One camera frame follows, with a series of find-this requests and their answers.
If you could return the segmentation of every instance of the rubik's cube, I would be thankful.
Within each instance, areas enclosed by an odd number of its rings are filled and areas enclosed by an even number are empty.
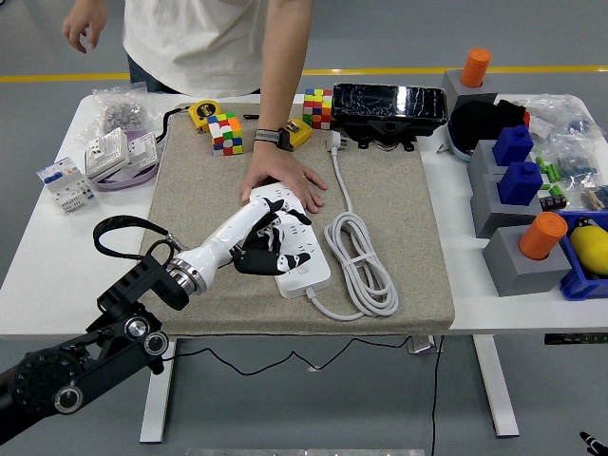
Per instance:
[[[227,112],[207,118],[213,155],[236,155],[243,153],[243,129],[237,114]]]
[[[312,128],[329,130],[332,123],[333,91],[323,88],[304,90],[302,120]]]

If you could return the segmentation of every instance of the gray holder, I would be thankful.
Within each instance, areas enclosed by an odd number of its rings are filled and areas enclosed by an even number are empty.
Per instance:
[[[528,226],[498,228],[484,248],[483,256],[498,296],[530,295],[551,290],[572,266],[556,245],[546,259],[525,256],[518,245]]]
[[[496,164],[496,157],[494,157],[493,151],[494,144],[496,144],[496,140],[479,140],[477,147],[473,151],[471,160],[466,165],[468,180],[471,182],[473,192],[475,192],[475,187],[480,182],[484,182],[484,174],[502,176],[508,169],[508,166]],[[532,159],[528,155],[525,161],[532,162]]]
[[[460,82],[463,74],[461,69],[449,69],[444,73],[441,88],[446,93],[447,115],[451,117],[453,111],[468,102],[494,103],[498,90],[494,86],[490,75],[484,76],[484,83],[479,88],[470,88]]]
[[[484,174],[483,181],[473,189],[470,204],[477,238],[490,239],[503,226],[529,225],[542,212],[536,198],[527,206],[502,204],[497,186],[502,178]]]

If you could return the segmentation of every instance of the person's arm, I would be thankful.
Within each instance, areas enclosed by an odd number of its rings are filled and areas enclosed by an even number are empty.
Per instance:
[[[284,128],[302,75],[313,16],[313,0],[270,0],[262,57],[261,106],[258,128]],[[323,205],[316,187],[327,184],[292,153],[273,143],[257,141],[241,186],[243,200],[252,189],[273,177],[284,181],[302,205],[317,213]]]
[[[105,0],[76,0],[64,20],[62,33],[70,46],[86,54],[86,47],[80,42],[80,36],[86,36],[89,48],[94,49],[105,27],[106,16]]]

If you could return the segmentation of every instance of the white robotic hand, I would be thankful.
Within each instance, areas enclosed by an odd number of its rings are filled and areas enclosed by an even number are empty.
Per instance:
[[[280,253],[282,226],[277,211],[293,215],[305,225],[311,221],[283,199],[254,199],[228,218],[200,247],[180,252],[167,271],[189,295],[200,295],[213,284],[216,270],[233,261],[237,271],[259,276],[280,276],[310,259]]]

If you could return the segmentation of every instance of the table leg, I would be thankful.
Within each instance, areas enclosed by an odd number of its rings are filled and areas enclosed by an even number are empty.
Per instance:
[[[494,344],[494,336],[475,334],[473,342],[484,378],[485,393],[490,403],[496,435],[498,437],[518,436],[520,430],[517,427],[511,398],[504,381],[503,368]]]
[[[164,353],[165,358],[175,354],[177,343],[177,340],[169,341],[169,347]],[[143,412],[142,434],[140,435],[140,443],[142,444],[162,443],[164,420],[167,412],[169,390],[171,389],[173,361],[167,361],[163,364],[164,371],[161,375],[150,374],[150,385],[145,400],[145,411]]]

